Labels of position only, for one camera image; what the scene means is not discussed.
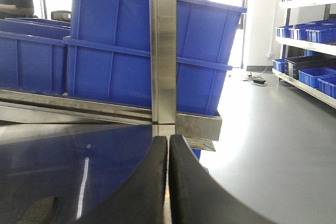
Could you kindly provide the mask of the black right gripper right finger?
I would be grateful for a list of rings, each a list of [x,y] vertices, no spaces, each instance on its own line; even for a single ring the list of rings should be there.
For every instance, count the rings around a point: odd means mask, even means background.
[[[221,187],[182,135],[170,137],[169,189],[173,223],[270,223]]]

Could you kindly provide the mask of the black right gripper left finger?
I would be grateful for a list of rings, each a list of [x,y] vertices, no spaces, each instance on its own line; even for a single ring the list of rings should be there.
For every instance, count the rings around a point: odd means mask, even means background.
[[[167,138],[156,136],[132,175],[75,223],[163,223]]]

